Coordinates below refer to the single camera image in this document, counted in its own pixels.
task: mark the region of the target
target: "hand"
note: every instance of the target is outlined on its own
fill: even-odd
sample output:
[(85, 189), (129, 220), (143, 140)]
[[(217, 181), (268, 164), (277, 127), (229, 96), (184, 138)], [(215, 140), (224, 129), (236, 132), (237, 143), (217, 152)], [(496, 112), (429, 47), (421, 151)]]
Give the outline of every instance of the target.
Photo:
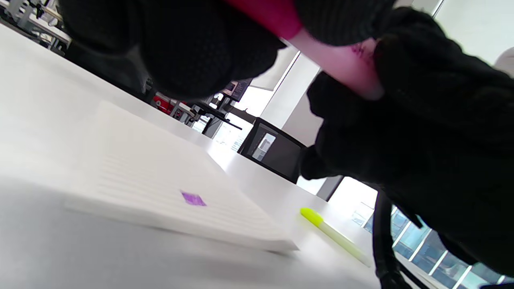
[[(363, 3), (296, 0), (295, 5), (314, 36), (347, 45), (370, 37), (394, 0)], [(138, 47), (154, 84), (177, 99), (199, 99), (231, 80), (256, 77), (284, 47), (222, 0), (60, 0), (60, 6), (75, 43), (113, 57)]]
[(385, 96), (367, 102), (320, 74), (307, 92), (324, 123), (302, 175), (383, 188), (456, 256), (512, 275), (514, 83), (462, 53), (427, 15), (398, 9), (375, 50)]

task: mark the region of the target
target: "table surface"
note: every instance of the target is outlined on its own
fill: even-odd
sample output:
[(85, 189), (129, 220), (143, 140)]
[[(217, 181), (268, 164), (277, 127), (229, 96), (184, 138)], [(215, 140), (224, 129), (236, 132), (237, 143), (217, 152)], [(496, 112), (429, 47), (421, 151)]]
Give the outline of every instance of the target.
[[(3, 288), (379, 288), (374, 268), (299, 215), (317, 210), (371, 252), (371, 235), (336, 208), (1, 25), (0, 39)], [(300, 250), (258, 251), (65, 209), (102, 100), (204, 148)]]

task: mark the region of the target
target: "computer monitor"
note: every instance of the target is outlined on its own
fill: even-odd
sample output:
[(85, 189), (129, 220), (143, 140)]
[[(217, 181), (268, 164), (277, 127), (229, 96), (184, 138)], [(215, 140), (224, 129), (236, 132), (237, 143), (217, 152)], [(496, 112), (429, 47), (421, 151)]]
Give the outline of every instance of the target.
[(239, 102), (245, 94), (246, 89), (250, 86), (252, 80), (253, 78), (231, 81), (221, 92), (230, 99)]
[(296, 183), (300, 176), (299, 160), (305, 145), (257, 118), (241, 145), (239, 153), (275, 174)]

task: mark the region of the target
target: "window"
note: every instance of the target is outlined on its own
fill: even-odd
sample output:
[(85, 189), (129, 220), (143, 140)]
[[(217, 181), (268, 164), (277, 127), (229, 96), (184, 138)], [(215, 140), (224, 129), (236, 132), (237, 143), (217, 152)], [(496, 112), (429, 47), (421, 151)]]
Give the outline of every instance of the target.
[(202, 133), (209, 122), (209, 118), (206, 116), (200, 116), (200, 119), (193, 124), (193, 129), (199, 133)]
[(399, 242), (394, 246), (394, 250), (407, 259), (411, 258), (429, 232), (430, 228), (427, 226), (418, 229), (416, 225), (410, 223)]
[(502, 284), (505, 283), (514, 283), (514, 278), (505, 276), (505, 279), (503, 280)]
[(351, 177), (345, 177), (328, 201), (345, 220), (362, 225), (373, 213), (377, 191)]
[(441, 264), (435, 269), (432, 277), (442, 285), (453, 288), (467, 268), (468, 265), (466, 263), (451, 253), (447, 253)]
[(391, 236), (393, 241), (396, 241), (398, 236), (401, 234), (403, 229), (409, 224), (409, 219), (401, 213), (400, 210), (396, 210), (391, 216)]
[(461, 286), (466, 289), (480, 288), (483, 285), (496, 284), (501, 275), (493, 272), (484, 264), (476, 264), (462, 280)]
[(364, 225), (364, 230), (366, 230), (370, 233), (373, 233), (373, 216), (374, 215), (372, 215), (371, 218)]
[[(273, 92), (271, 91), (248, 87), (241, 98), (241, 101), (236, 103), (234, 107), (239, 110), (246, 110), (249, 114), (258, 117), (261, 115), (262, 111), (264, 111), (264, 108), (272, 96)], [(253, 125), (234, 114), (229, 113), (227, 118), (230, 119), (233, 124), (243, 128), (243, 130), (241, 131), (227, 123), (222, 123), (213, 139), (217, 143), (228, 146), (232, 150), (237, 151), (243, 144), (246, 136), (250, 133)]]
[(325, 183), (326, 178), (306, 180), (302, 176), (298, 177), (296, 185), (307, 192), (316, 195)]
[(412, 263), (429, 274), (444, 254), (446, 254), (446, 248), (437, 233), (431, 231), (423, 246), (419, 249), (418, 254), (412, 259)]

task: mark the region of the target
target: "white paper stack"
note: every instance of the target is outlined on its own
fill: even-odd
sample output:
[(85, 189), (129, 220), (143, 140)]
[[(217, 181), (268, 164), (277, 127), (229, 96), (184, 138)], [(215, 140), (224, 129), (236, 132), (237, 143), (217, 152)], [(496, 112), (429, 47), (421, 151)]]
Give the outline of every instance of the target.
[(271, 251), (297, 247), (200, 147), (108, 102), (67, 206)]

